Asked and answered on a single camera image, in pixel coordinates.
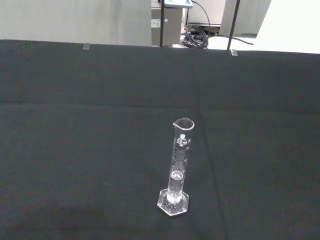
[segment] hexagonal base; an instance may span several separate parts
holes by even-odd
[[[182,192],[181,200],[178,203],[171,203],[167,199],[168,189],[160,191],[158,207],[165,211],[169,216],[183,214],[188,211],[189,196]]]

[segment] black cable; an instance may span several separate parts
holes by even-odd
[[[204,13],[205,13],[205,15],[206,15],[206,18],[208,19],[209,27],[211,27],[211,25],[210,25],[210,20],[209,20],[209,16],[208,16],[206,10],[205,10],[199,3],[197,3],[196,1],[191,1],[191,2],[193,2],[194,4],[197,4],[200,8],[202,8],[202,10],[204,11]]]
[[[216,36],[216,37],[229,38],[228,36],[220,35],[220,34],[219,34],[218,36]],[[243,42],[243,43],[245,43],[245,44],[253,45],[253,43],[251,43],[251,42],[247,42],[247,41],[242,40],[242,39],[240,39],[240,38],[233,37],[232,39],[234,39],[234,40],[238,40],[238,41]]]
[[[202,10],[204,11],[208,19],[208,24],[210,27],[211,26],[210,20],[206,10],[196,1],[192,1],[192,2],[194,4],[199,5],[200,8],[202,8]],[[208,47],[210,30],[208,31],[208,35],[207,35],[206,32],[200,26],[188,25],[186,28],[186,34],[183,34],[183,35],[184,35],[184,40],[181,44],[188,48],[206,49]]]

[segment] black tablecloth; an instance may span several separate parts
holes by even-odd
[[[0,41],[0,239],[320,238],[319,55],[82,47]]]

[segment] metal stand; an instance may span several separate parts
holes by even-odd
[[[165,0],[161,0],[160,47],[164,46]]]
[[[240,0],[236,0],[234,14],[233,14],[233,20],[232,20],[232,25],[231,25],[231,31],[230,31],[230,35],[229,35],[228,47],[226,49],[227,51],[230,51],[231,41],[234,36],[234,30],[235,30],[235,25],[236,25],[238,10],[239,10],[239,4],[240,4]]]

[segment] black pole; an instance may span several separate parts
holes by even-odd
[[[186,12],[186,20],[185,20],[186,26],[188,26],[188,22],[189,22],[188,18],[189,18],[189,8],[187,8],[187,12]]]
[[[233,14],[233,20],[232,20],[232,25],[231,25],[231,31],[230,31],[230,35],[229,35],[228,47],[226,49],[227,51],[230,50],[231,40],[234,36],[234,30],[235,30],[235,25],[236,25],[238,10],[239,10],[239,4],[240,4],[240,0],[236,0],[234,14]]]
[[[161,0],[160,47],[164,46],[165,0]]]

